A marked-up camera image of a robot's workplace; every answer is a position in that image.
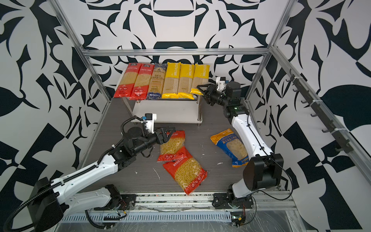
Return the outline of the small yellow pasta package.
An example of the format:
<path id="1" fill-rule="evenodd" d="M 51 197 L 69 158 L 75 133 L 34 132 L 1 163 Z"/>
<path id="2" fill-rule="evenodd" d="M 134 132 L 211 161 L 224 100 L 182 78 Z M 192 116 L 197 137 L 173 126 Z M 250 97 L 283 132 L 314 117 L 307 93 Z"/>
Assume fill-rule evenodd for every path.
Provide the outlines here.
<path id="1" fill-rule="evenodd" d="M 209 82 L 209 65 L 199 65 L 195 64 L 195 72 L 193 77 L 193 82 L 191 86 L 191 94 L 202 95 L 202 92 L 197 88 L 198 85 L 206 85 Z"/>

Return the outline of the red fusilli bag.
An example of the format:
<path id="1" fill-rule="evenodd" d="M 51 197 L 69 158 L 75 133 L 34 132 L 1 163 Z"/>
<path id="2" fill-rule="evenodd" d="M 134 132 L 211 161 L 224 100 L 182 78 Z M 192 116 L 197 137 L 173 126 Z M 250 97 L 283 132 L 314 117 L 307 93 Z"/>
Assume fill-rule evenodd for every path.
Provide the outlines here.
<path id="1" fill-rule="evenodd" d="M 200 163 L 185 149 L 185 157 L 163 164 L 185 194 L 191 194 L 207 178 L 208 173 Z"/>
<path id="2" fill-rule="evenodd" d="M 175 131 L 170 140 L 160 146 L 160 155 L 157 162 L 169 162 L 185 158 L 185 139 L 183 130 Z"/>

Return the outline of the yellow pastatime spaghetti package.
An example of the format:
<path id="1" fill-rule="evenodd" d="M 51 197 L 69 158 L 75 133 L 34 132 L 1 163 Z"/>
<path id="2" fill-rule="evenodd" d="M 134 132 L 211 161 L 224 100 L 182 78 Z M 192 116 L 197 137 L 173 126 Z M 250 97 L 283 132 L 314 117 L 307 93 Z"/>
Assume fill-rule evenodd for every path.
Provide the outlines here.
<path id="1" fill-rule="evenodd" d="M 162 99 L 178 99 L 178 86 L 180 78 L 181 63 L 167 64 L 167 71 L 164 79 Z"/>

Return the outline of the orange blue pasta bag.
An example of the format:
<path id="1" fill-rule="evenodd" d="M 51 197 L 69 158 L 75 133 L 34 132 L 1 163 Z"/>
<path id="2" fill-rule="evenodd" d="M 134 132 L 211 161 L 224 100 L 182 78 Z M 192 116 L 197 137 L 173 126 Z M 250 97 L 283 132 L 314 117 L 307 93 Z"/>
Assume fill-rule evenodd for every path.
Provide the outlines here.
<path id="1" fill-rule="evenodd" d="M 210 139 L 232 159 L 233 167 L 241 167 L 248 164 L 249 156 L 247 150 L 231 129 L 213 135 Z"/>

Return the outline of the orange blue spaghetti package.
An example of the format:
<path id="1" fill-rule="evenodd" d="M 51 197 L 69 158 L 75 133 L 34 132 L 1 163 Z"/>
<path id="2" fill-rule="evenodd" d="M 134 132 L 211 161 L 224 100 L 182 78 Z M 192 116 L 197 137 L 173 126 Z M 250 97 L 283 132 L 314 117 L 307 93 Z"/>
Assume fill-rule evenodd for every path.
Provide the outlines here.
<path id="1" fill-rule="evenodd" d="M 167 64 L 155 64 L 149 83 L 147 100 L 158 100 L 162 97 Z"/>

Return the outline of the red spaghetti package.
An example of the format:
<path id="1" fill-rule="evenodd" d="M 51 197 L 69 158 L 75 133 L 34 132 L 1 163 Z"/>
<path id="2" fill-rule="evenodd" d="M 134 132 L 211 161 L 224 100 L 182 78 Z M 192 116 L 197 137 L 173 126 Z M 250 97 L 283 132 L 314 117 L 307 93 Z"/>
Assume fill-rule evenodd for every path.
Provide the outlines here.
<path id="1" fill-rule="evenodd" d="M 129 97 L 131 95 L 142 65 L 142 63 L 130 63 L 127 66 L 126 71 L 117 86 L 114 98 Z"/>
<path id="2" fill-rule="evenodd" d="M 145 100 L 149 90 L 149 83 L 154 70 L 154 64 L 143 64 L 139 70 L 130 100 Z"/>

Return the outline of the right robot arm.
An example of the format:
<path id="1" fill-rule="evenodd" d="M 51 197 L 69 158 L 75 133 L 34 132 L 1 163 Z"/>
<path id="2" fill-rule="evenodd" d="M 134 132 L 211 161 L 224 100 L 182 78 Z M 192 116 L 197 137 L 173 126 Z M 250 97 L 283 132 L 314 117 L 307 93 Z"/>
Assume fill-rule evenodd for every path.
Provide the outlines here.
<path id="1" fill-rule="evenodd" d="M 209 105 L 223 106 L 225 117 L 246 148 L 249 162 L 243 171 L 243 178 L 231 186 L 233 197 L 242 199 L 259 190 L 277 187 L 284 159 L 280 154 L 274 154 L 258 133 L 253 118 L 242 103 L 241 84 L 232 81 L 223 90 L 219 90 L 217 84 L 198 85 L 197 89 Z"/>

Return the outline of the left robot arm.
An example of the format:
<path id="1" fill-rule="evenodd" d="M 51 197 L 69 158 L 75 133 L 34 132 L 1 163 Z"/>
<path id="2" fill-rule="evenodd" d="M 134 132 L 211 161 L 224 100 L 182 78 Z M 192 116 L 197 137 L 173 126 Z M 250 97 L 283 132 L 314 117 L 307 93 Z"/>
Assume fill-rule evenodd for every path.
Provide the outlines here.
<path id="1" fill-rule="evenodd" d="M 46 231 L 64 217 L 94 208 L 115 209 L 122 200 L 114 185 L 82 192 L 93 183 L 128 167 L 138 154 L 153 150 L 155 144 L 167 143 L 175 127 L 132 127 L 122 132 L 120 141 L 104 152 L 98 161 L 64 177 L 48 181 L 43 178 L 34 186 L 30 198 L 12 212 L 4 223 L 5 232 L 22 232 L 33 228 Z"/>

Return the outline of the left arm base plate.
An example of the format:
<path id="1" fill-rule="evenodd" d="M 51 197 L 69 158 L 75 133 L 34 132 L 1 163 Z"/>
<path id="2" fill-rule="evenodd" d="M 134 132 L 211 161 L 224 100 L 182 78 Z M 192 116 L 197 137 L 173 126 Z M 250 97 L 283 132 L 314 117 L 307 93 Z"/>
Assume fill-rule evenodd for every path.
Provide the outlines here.
<path id="1" fill-rule="evenodd" d="M 129 210 L 135 207 L 136 194 L 122 194 L 120 197 L 113 197 L 106 206 L 101 208 L 95 208 L 95 210 Z"/>

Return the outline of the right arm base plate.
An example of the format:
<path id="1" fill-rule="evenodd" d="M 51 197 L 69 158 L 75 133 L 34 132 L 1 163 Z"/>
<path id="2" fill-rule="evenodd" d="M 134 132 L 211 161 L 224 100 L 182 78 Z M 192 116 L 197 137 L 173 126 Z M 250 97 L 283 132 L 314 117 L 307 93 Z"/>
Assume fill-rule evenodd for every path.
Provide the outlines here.
<path id="1" fill-rule="evenodd" d="M 215 209 L 251 209 L 253 205 L 252 197 L 235 198 L 229 193 L 214 193 L 212 206 Z"/>

